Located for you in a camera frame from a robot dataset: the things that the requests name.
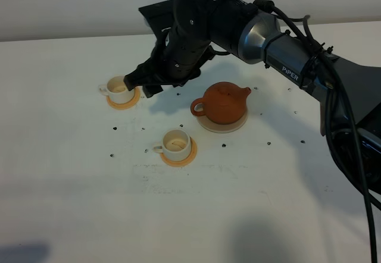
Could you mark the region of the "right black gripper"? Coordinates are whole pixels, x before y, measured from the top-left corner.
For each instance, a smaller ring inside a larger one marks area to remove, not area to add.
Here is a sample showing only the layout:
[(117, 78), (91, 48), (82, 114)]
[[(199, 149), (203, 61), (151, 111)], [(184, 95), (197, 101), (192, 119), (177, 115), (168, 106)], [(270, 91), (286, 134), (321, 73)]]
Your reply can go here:
[(162, 85), (182, 86), (200, 75), (199, 60), (210, 45), (208, 18), (214, 0), (174, 0), (174, 24), (161, 37), (152, 61), (125, 75), (129, 90), (142, 86), (147, 98), (163, 91)]

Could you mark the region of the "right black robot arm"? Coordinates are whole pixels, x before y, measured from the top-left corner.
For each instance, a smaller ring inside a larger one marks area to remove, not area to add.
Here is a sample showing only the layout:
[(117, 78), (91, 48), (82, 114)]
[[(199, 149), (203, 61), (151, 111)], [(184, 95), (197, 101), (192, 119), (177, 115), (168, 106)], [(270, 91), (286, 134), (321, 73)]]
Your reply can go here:
[(281, 32), (279, 19), (286, 16), (271, 1), (168, 0), (142, 7), (140, 13), (157, 41), (150, 58), (125, 76), (128, 89), (140, 86), (151, 97), (164, 85), (183, 86), (213, 58), (212, 43), (245, 63), (263, 62), (322, 105), (331, 94), (330, 127), (339, 168), (360, 184), (351, 133), (356, 127), (367, 186), (380, 192), (380, 68), (334, 55), (311, 37)]

